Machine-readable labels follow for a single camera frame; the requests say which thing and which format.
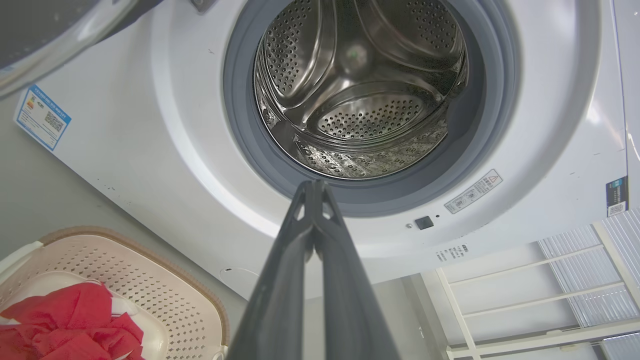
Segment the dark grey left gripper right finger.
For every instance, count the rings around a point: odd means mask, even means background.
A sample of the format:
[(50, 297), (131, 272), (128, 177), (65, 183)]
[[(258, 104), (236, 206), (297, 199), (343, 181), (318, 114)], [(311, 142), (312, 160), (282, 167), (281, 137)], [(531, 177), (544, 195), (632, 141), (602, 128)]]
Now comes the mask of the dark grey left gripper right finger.
[(322, 260), (326, 360), (400, 360), (330, 186), (314, 182), (315, 250)]

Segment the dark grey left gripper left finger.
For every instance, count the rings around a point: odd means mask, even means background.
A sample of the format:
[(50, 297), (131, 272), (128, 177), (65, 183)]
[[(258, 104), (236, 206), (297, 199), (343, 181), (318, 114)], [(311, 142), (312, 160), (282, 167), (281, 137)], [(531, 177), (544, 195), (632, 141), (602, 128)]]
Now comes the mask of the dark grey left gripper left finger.
[(226, 360), (302, 360), (304, 282), (313, 255), (313, 183), (302, 182), (250, 296)]

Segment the red and white garment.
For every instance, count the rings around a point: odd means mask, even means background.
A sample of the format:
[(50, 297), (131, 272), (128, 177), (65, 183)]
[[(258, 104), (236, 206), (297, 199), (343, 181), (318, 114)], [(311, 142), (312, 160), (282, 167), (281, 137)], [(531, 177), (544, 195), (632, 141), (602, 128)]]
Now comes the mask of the red and white garment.
[(88, 280), (0, 311), (0, 360), (144, 360), (137, 308)]

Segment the beige perforated laundry basket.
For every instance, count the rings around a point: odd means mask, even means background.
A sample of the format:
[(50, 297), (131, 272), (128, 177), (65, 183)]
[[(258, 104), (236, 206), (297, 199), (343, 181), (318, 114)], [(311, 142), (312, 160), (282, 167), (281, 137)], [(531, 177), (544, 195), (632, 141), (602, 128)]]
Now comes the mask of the beige perforated laundry basket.
[(0, 254), (0, 310), (31, 296), (99, 281), (141, 328), (144, 360), (226, 360), (229, 320), (187, 271), (103, 227), (55, 231)]

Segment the washing machine door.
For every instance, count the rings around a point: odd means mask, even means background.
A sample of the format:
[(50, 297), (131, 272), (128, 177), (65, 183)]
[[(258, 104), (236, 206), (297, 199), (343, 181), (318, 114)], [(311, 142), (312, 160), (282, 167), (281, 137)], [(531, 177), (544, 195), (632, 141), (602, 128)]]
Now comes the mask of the washing machine door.
[(0, 0), (0, 100), (118, 34), (163, 0)]

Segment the round white filter cover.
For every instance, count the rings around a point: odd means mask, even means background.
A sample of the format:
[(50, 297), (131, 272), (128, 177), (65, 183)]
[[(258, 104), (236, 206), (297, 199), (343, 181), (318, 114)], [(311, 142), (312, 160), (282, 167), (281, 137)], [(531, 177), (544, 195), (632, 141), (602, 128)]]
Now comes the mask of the round white filter cover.
[(243, 299), (249, 301), (258, 283), (259, 275), (249, 269), (224, 268), (219, 272), (219, 279)]

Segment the grey rubber door gasket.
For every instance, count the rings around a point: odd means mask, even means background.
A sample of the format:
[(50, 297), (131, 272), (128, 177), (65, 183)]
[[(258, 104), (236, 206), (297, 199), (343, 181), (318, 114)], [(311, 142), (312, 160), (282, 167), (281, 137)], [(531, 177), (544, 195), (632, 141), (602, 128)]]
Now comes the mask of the grey rubber door gasket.
[(291, 1), (247, 0), (231, 32), (222, 72), (231, 132), (261, 180), (287, 199), (300, 183), (323, 180), (343, 214), (373, 218), (422, 207), (480, 166), (510, 121), (521, 79), (509, 0), (447, 0), (465, 39), (469, 70), (466, 87), (446, 112), (447, 135), (413, 166), (369, 180), (340, 180), (308, 170), (281, 151), (263, 124), (254, 93), (256, 54), (267, 27)]

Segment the white warning sticker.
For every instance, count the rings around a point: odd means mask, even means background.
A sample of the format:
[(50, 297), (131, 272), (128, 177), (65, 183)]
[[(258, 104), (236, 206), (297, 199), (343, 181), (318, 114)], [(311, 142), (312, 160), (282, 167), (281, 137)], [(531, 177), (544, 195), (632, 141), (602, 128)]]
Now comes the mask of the white warning sticker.
[(468, 189), (462, 191), (458, 196), (445, 203), (445, 209), (450, 214), (457, 214), (478, 199), (492, 191), (503, 182), (503, 178), (494, 169), (491, 169), (480, 180), (476, 181)]

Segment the perforated stainless steel drum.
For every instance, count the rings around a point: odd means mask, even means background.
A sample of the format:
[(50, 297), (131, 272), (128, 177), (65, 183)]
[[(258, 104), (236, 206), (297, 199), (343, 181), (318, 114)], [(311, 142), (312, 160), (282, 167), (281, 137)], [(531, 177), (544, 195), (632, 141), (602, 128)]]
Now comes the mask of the perforated stainless steel drum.
[(467, 86), (466, 39), (447, 0), (291, 0), (262, 35), (254, 98), (272, 141), (313, 173), (400, 173), (448, 134)]

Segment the white front-load washing machine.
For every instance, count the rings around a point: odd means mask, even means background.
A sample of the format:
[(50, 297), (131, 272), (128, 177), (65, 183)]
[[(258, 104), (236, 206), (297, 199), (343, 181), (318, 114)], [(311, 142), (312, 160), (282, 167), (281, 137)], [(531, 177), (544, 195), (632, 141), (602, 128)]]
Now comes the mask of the white front-load washing machine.
[[(71, 117), (46, 150), (217, 278), (260, 274), (292, 199), (247, 162), (227, 118), (224, 65), (247, 1), (199, 14), (189, 0), (163, 0), (35, 83)], [(334, 195), (373, 283), (611, 218), (606, 184), (624, 176), (627, 211), (640, 207), (640, 0), (509, 4), (519, 82), (480, 166), (395, 215), (347, 216)], [(448, 212), (492, 169), (503, 182)], [(425, 216), (434, 226), (420, 230)]]

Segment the white window blinds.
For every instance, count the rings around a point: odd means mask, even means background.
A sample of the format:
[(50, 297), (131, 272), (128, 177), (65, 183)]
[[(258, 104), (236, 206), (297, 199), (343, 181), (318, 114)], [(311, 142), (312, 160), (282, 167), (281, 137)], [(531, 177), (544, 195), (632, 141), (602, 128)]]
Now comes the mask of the white window blinds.
[[(602, 226), (640, 290), (640, 207), (607, 218)], [(581, 328), (640, 319), (640, 309), (622, 282), (591, 225), (538, 242)]]

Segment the dark barcode sticker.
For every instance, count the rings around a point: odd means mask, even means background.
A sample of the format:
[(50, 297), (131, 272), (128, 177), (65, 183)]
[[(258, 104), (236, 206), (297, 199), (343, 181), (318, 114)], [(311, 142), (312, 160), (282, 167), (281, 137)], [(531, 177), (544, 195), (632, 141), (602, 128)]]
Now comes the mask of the dark barcode sticker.
[(608, 218), (626, 212), (629, 209), (628, 179), (629, 177), (626, 175), (606, 184), (606, 216)]

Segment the blue energy label sticker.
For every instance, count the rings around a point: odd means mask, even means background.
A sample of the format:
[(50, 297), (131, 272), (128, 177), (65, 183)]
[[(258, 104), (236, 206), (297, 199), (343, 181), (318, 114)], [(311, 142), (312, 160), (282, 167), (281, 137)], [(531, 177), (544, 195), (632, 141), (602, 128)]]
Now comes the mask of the blue energy label sticker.
[(17, 108), (16, 123), (44, 148), (53, 152), (72, 118), (38, 85), (30, 85)]

